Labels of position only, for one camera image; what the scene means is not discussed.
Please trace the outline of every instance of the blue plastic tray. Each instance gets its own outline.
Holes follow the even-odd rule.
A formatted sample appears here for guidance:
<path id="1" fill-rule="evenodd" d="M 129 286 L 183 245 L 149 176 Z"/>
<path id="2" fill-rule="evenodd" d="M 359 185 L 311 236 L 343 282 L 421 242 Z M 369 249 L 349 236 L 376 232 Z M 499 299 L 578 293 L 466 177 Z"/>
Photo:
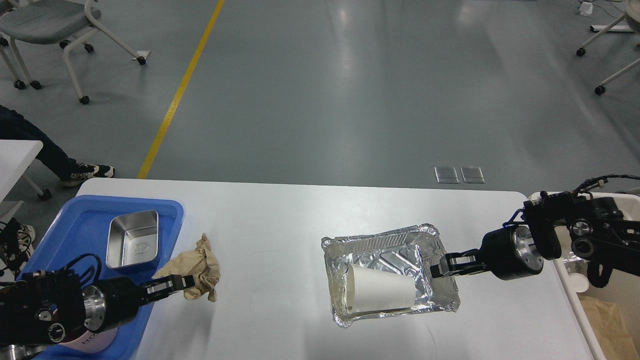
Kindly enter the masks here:
<path id="1" fill-rule="evenodd" d="M 75 197 L 60 209 L 58 216 L 22 272 L 57 270 L 78 255 L 91 252 L 102 259 L 101 279 L 123 275 L 104 265 L 111 220 L 118 215 L 152 209 L 159 215 L 159 264 L 152 268 L 141 268 L 137 272 L 126 273 L 126 276 L 136 284 L 149 281 L 156 270 L 171 258 L 182 226 L 184 210 L 180 203 L 173 200 L 96 195 Z M 74 268 L 77 269 L 76 272 L 81 273 L 92 263 L 95 264 L 93 258 L 86 258 L 78 262 Z M 43 351 L 37 359 L 130 359 L 140 344 L 152 308 L 153 304 L 141 307 L 135 320 L 119 327 L 116 338 L 103 351 L 85 354 L 56 345 Z"/>

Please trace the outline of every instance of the black and white sneaker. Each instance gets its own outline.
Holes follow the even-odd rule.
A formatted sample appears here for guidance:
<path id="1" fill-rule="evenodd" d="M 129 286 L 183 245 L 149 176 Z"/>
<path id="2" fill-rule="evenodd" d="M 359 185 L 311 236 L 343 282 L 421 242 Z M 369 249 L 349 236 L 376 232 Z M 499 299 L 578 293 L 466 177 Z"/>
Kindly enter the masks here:
<path id="1" fill-rule="evenodd" d="M 36 238 L 36 231 L 31 225 L 22 225 L 14 218 L 9 224 L 4 225 L 2 238 L 0 238 L 0 249 L 4 254 L 6 267 L 2 271 L 9 270 L 14 277 L 18 277 L 20 272 L 27 265 L 27 261 L 33 253 L 33 241 Z"/>
<path id="2" fill-rule="evenodd" d="M 109 165 L 93 165 L 84 163 L 76 163 L 76 165 L 77 172 L 75 174 L 71 174 L 68 179 L 61 180 L 60 185 L 65 188 L 73 188 L 93 177 L 113 177 L 116 173 L 116 169 Z"/>

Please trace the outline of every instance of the jeans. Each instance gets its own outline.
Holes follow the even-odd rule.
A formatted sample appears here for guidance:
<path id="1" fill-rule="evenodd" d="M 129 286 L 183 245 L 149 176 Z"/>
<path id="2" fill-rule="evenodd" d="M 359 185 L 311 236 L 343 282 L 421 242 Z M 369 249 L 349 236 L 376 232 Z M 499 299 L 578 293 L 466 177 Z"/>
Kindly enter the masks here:
<path id="1" fill-rule="evenodd" d="M 36 156 L 61 180 L 68 179 L 76 169 L 76 161 L 67 156 L 45 133 L 14 110 L 0 105 L 0 139 L 40 140 L 42 150 Z"/>

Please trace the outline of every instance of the chair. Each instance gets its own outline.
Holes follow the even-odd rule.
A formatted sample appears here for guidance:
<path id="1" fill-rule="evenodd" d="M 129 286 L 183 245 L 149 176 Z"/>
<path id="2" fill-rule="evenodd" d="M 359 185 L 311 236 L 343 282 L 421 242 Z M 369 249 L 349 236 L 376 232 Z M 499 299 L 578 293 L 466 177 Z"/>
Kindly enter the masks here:
<path id="1" fill-rule="evenodd" d="M 136 58 L 140 65 L 146 64 L 147 59 L 144 56 L 140 56 L 98 21 L 102 14 L 100 10 L 92 7 L 94 0 L 86 0 L 84 6 L 67 0 L 28 1 L 28 5 L 0 17 L 0 31 L 10 37 L 11 49 L 27 81 L 32 86 L 31 75 L 15 45 L 16 40 L 31 44 L 60 44 L 60 47 L 64 48 L 63 61 L 67 66 L 71 82 L 81 104 L 88 104 L 89 97 L 84 95 L 80 89 L 76 74 L 69 61 L 69 53 L 79 44 L 86 44 L 86 41 L 98 32 L 105 33 Z M 68 38 L 74 40 L 68 45 L 63 45 Z M 93 47 L 85 46 L 85 49 L 91 52 Z"/>
<path id="2" fill-rule="evenodd" d="M 602 34 L 606 33 L 611 28 L 613 28 L 615 25 L 617 25 L 619 22 L 621 22 L 622 20 L 625 20 L 625 19 L 627 20 L 627 24 L 629 25 L 629 27 L 631 29 L 633 29 L 633 31 L 635 31 L 636 33 L 640 33 L 640 0 L 625 0 L 625 14 L 622 15 L 621 17 L 617 18 L 611 24 L 607 25 L 604 29 L 600 30 L 597 34 L 593 35 L 589 40 L 585 41 L 584 44 L 582 44 L 580 46 L 580 49 L 578 49 L 575 52 L 575 54 L 577 56 L 584 55 L 587 52 L 585 50 L 585 47 L 587 47 L 587 45 L 592 43 L 594 40 L 596 40 L 597 38 L 602 36 Z M 595 88 L 594 92 L 597 95 L 604 94 L 604 92 L 606 91 L 606 88 L 604 86 L 606 84 L 608 84 L 611 81 L 617 79 L 618 77 L 620 77 L 622 74 L 626 73 L 627 71 L 633 69 L 638 64 L 640 64 L 640 59 L 632 62 L 631 64 L 627 65 L 626 67 L 624 67 L 621 70 L 619 70 L 618 72 L 616 72 L 615 74 L 613 74 L 613 75 L 609 76 L 608 78 L 604 79 Z"/>

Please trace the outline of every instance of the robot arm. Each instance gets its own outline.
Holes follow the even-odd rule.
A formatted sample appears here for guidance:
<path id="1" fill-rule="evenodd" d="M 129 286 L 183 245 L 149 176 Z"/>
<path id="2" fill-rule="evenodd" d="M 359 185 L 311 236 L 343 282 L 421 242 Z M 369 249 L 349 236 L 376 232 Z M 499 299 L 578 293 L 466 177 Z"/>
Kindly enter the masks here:
<path id="1" fill-rule="evenodd" d="M 589 179 L 570 192 L 541 192 L 539 200 L 525 201 L 501 229 L 487 233 L 480 249 L 445 254 L 431 266 L 433 277 L 485 271 L 503 280 L 537 275 L 543 258 L 561 256 L 554 229 L 560 225 L 569 230 L 574 254 L 590 262 L 589 280 L 595 286 L 604 287 L 614 268 L 640 276 L 640 222 L 624 220 L 612 197 L 594 199 L 588 192 L 610 177 L 640 179 L 609 175 Z M 514 221 L 519 213 L 522 221 Z"/>
<path id="2" fill-rule="evenodd" d="M 141 285 L 126 276 L 96 280 L 99 269 L 100 263 L 85 288 L 81 278 L 89 271 L 80 276 L 70 265 L 0 284 L 7 285 L 0 289 L 0 359 L 28 359 L 47 346 L 73 340 L 78 331 L 121 326 L 136 317 L 139 307 L 195 285 L 192 275 L 169 275 Z"/>

